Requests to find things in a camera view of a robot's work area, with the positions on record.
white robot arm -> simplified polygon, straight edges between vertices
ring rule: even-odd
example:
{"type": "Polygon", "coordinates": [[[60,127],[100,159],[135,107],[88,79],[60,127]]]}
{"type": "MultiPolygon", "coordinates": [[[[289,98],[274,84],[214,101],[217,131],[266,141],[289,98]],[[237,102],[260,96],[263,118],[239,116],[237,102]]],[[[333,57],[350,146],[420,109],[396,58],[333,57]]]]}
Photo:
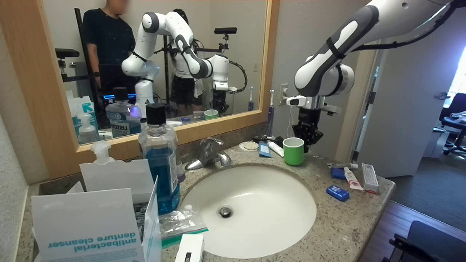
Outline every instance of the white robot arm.
{"type": "Polygon", "coordinates": [[[164,15],[146,12],[137,31],[134,51],[122,63],[125,74],[141,77],[141,81],[136,85],[136,105],[143,112],[143,117],[145,106],[142,103],[154,103],[152,85],[160,68],[148,59],[154,54],[159,34],[172,36],[194,78],[212,76],[215,89],[228,90],[228,58],[220,55],[214,55],[209,59],[198,58],[191,48],[194,39],[192,30],[178,13],[169,12],[164,15]]]}
{"type": "Polygon", "coordinates": [[[455,8],[463,7],[462,0],[373,0],[354,13],[326,43],[298,69],[295,87],[300,96],[290,97],[288,105],[300,107],[299,123],[293,126],[297,137],[309,145],[323,134],[318,131],[320,112],[337,113],[338,108],[324,103],[325,97],[348,92],[354,84],[354,71],[341,61],[351,51],[396,48],[416,42],[431,32],[412,41],[386,45],[364,44],[396,35],[403,35],[424,25],[450,5],[444,17],[437,20],[437,29],[455,8]]]}

wooden floor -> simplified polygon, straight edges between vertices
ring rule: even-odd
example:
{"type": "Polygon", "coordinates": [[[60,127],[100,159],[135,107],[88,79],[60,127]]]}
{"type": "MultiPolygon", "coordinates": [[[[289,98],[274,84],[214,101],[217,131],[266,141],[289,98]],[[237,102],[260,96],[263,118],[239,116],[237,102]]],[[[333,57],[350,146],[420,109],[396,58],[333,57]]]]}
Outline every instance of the wooden floor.
{"type": "Polygon", "coordinates": [[[380,218],[360,262],[381,262],[384,256],[389,258],[393,246],[388,243],[388,240],[393,239],[395,233],[407,237],[413,221],[420,221],[462,241],[466,241],[465,232],[391,201],[380,218]]]}

floor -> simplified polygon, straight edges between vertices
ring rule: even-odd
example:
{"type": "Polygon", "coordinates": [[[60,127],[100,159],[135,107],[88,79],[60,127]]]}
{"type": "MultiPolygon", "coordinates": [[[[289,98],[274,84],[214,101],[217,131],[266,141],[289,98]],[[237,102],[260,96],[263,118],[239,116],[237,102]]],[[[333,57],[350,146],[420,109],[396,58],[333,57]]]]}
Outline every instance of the floor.
{"type": "Polygon", "coordinates": [[[395,233],[407,237],[413,221],[420,221],[443,231],[462,241],[466,241],[466,233],[443,222],[391,201],[382,215],[360,262],[381,262],[383,257],[389,258],[393,246],[388,243],[395,233]]]}
{"type": "Polygon", "coordinates": [[[389,178],[397,185],[392,200],[466,231],[464,159],[466,156],[455,154],[422,158],[416,175],[389,178]]]}

chrome faucet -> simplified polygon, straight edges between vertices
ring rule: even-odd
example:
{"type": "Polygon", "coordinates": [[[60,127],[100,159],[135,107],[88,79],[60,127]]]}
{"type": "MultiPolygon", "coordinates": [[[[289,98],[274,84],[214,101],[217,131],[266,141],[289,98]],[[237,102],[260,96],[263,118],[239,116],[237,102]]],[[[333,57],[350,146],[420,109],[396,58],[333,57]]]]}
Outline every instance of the chrome faucet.
{"type": "Polygon", "coordinates": [[[218,146],[223,145],[223,141],[217,138],[208,137],[200,143],[201,152],[197,159],[189,162],[185,169],[195,170],[220,161],[222,166],[229,166],[233,163],[230,156],[223,151],[218,151],[218,146]]]}

green cup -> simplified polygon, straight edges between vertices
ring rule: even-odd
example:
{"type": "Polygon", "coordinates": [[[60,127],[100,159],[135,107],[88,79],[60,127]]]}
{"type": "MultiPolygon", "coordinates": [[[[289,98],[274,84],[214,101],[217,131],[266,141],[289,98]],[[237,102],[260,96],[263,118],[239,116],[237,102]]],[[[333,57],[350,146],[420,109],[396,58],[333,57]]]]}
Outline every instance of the green cup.
{"type": "Polygon", "coordinates": [[[219,112],[214,109],[209,109],[204,112],[204,115],[206,116],[206,120],[208,120],[219,117],[219,112]]]}
{"type": "Polygon", "coordinates": [[[283,140],[283,151],[288,165],[300,165],[304,162],[304,140],[301,138],[283,140]]]}

